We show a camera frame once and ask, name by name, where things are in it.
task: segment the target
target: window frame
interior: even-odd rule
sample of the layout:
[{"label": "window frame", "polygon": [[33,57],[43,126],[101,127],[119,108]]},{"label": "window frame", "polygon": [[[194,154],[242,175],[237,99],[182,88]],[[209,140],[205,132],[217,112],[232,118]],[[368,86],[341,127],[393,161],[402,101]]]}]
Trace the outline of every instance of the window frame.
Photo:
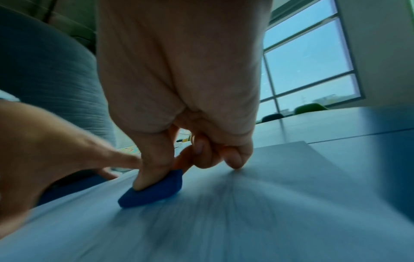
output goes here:
[{"label": "window frame", "polygon": [[[270,28],[272,28],[274,26],[277,26],[278,24],[282,23],[283,21],[291,18],[292,16],[294,16],[297,13],[305,10],[306,8],[316,4],[319,1],[321,1],[321,0],[291,0],[291,1],[287,2],[286,4],[282,5],[281,7],[279,7],[278,9],[276,9],[275,11],[272,12],[271,19],[270,19],[270,24],[269,24],[269,27],[267,28],[267,30],[269,30]],[[330,104],[330,105],[326,105],[326,107],[334,107],[334,106],[338,106],[338,105],[341,105],[341,104],[346,104],[346,103],[358,101],[358,100],[361,100],[361,99],[365,99],[365,93],[363,92],[363,89],[361,87],[361,80],[360,80],[360,76],[359,76],[359,73],[358,73],[357,64],[355,63],[354,55],[353,55],[353,52],[352,52],[352,47],[350,46],[349,41],[348,41],[348,34],[347,34],[347,31],[346,31],[346,28],[344,27],[344,25],[342,23],[341,9],[338,6],[337,0],[331,0],[331,1],[333,1],[335,6],[336,6],[337,12],[335,14],[333,14],[333,15],[331,15],[331,16],[329,16],[329,17],[327,17],[327,18],[325,18],[325,19],[323,19],[323,20],[321,20],[321,21],[319,21],[319,22],[317,22],[313,25],[308,26],[307,28],[293,34],[290,37],[287,37],[287,38],[285,38],[285,39],[283,39],[283,40],[281,40],[281,41],[279,41],[279,42],[277,42],[277,43],[275,43],[275,44],[273,44],[273,45],[271,45],[267,48],[264,48],[262,58],[263,58],[264,65],[265,65],[265,73],[267,74],[267,77],[269,79],[269,85],[270,85],[270,88],[272,90],[272,96],[260,100],[260,104],[263,103],[263,102],[274,100],[274,102],[276,104],[276,109],[277,109],[278,112],[280,112],[279,103],[277,101],[278,98],[280,98],[282,96],[285,96],[285,95],[296,93],[296,92],[301,91],[301,90],[312,88],[314,86],[317,86],[317,85],[320,85],[320,84],[323,84],[323,83],[326,83],[326,82],[329,82],[329,81],[332,81],[332,80],[335,80],[335,79],[339,79],[341,77],[348,76],[348,75],[355,75],[355,79],[356,79],[356,82],[357,82],[357,85],[358,85],[360,96],[357,97],[357,98],[352,98],[352,99],[346,100],[346,101],[341,101],[341,102],[333,103],[333,104]],[[268,53],[268,52],[271,52],[272,50],[275,50],[278,47],[281,47],[282,45],[285,45],[285,44],[287,44],[287,43],[289,43],[289,42],[291,42],[291,41],[293,41],[293,40],[295,40],[295,39],[297,39],[297,38],[299,38],[299,37],[301,37],[301,36],[303,36],[303,35],[305,35],[309,32],[311,32],[311,31],[313,31],[313,30],[316,30],[316,29],[318,29],[318,28],[320,28],[320,27],[322,27],[322,26],[324,26],[324,25],[326,25],[330,22],[333,22],[335,20],[337,20],[339,22],[340,26],[341,26],[344,44],[346,45],[346,47],[348,49],[349,59],[350,59],[350,62],[352,64],[353,69],[350,70],[350,71],[338,74],[338,75],[334,75],[334,76],[331,76],[331,77],[328,77],[328,78],[325,78],[325,79],[322,79],[322,80],[319,80],[319,81],[316,81],[316,82],[313,82],[313,83],[310,83],[310,84],[307,84],[307,85],[303,85],[303,86],[294,88],[292,90],[282,92],[280,94],[277,94],[276,91],[275,91],[275,88],[274,88],[272,76],[270,74],[270,69],[269,69],[269,65],[268,65],[265,54]]]}]

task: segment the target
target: black chair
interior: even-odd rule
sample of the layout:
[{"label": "black chair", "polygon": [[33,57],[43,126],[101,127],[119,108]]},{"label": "black chair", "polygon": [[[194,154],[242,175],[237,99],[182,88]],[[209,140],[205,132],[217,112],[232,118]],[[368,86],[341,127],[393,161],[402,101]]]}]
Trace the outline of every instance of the black chair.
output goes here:
[{"label": "black chair", "polygon": [[280,113],[271,114],[262,118],[262,123],[266,123],[273,120],[282,119],[284,116]]}]

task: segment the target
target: chair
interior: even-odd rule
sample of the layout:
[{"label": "chair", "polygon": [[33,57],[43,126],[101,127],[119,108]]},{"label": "chair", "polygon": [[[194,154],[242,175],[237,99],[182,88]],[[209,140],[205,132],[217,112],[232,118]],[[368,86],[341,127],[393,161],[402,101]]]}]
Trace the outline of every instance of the chair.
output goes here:
[{"label": "chair", "polygon": [[278,120],[278,119],[282,119],[282,118],[284,118],[284,116],[282,114],[275,113],[275,114],[271,114],[271,115],[263,117],[262,118],[262,123],[266,123],[266,122],[269,122],[269,121]]},{"label": "chair", "polygon": [[308,113],[308,112],[324,111],[324,110],[328,110],[328,109],[318,103],[304,104],[302,106],[295,108],[295,115],[300,115],[300,114]]}]

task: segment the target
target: window pane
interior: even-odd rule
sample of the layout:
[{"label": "window pane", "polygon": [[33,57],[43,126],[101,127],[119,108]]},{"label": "window pane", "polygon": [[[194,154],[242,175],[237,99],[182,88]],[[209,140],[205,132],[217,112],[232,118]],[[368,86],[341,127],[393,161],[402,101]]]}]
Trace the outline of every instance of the window pane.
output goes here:
[{"label": "window pane", "polygon": [[290,95],[284,95],[277,101],[280,113],[289,115],[293,114],[296,107],[304,104],[330,105],[360,96],[355,75],[352,74]]},{"label": "window pane", "polygon": [[260,100],[271,97],[272,89],[269,83],[269,77],[267,76],[264,61],[262,60],[262,75],[260,77]]},{"label": "window pane", "polygon": [[303,29],[337,13],[333,0],[320,0],[282,23],[266,31],[264,48],[276,44]]},{"label": "window pane", "polygon": [[352,70],[339,20],[266,54],[276,94]]},{"label": "window pane", "polygon": [[263,102],[259,105],[259,112],[257,113],[256,121],[260,121],[263,117],[274,113],[277,113],[275,101],[272,99],[270,101]]}]

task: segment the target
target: blue object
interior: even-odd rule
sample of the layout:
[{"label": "blue object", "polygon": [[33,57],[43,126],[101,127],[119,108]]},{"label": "blue object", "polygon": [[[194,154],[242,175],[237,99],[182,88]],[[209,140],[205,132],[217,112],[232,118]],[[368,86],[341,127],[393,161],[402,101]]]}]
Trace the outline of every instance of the blue object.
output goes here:
[{"label": "blue object", "polygon": [[151,204],[175,195],[181,190],[181,186],[182,170],[172,170],[163,180],[142,191],[135,191],[133,188],[129,189],[121,196],[118,203],[122,208]]}]

